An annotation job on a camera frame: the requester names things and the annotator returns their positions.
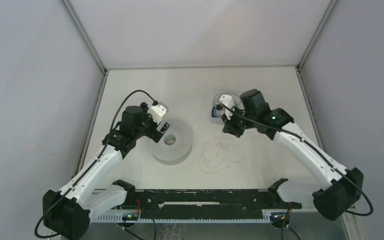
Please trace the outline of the white cable spool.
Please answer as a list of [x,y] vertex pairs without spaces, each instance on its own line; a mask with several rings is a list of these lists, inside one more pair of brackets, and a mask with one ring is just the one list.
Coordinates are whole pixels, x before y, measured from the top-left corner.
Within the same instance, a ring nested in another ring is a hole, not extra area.
[[192,128],[183,121],[168,119],[168,130],[159,142],[149,140],[147,149],[160,164],[172,166],[185,161],[193,149]]

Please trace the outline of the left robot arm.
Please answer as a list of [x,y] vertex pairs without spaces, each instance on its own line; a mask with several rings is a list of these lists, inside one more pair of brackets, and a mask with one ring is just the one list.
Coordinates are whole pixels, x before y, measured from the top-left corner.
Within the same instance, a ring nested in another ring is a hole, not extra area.
[[133,207],[137,196],[119,182],[105,191],[92,195],[96,186],[136,146],[147,137],[159,142],[170,125],[163,122],[169,109],[163,102],[148,106],[127,106],[121,120],[114,124],[102,140],[98,152],[75,177],[59,190],[48,190],[42,198],[43,215],[38,221],[68,240],[79,240],[91,221],[115,206]]

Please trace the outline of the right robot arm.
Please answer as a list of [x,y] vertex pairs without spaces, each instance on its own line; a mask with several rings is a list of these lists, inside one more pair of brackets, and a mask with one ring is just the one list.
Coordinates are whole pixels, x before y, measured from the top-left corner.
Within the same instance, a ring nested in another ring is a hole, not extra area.
[[335,221],[344,213],[351,214],[350,208],[360,198],[368,199],[362,190],[364,174],[329,156],[284,109],[271,109],[257,89],[248,90],[239,98],[243,108],[238,108],[231,95],[219,97],[216,109],[224,110],[222,131],[240,138],[245,130],[257,130],[288,150],[316,180],[316,184],[278,180],[269,194],[273,207],[282,208],[287,203],[313,206],[324,218]]

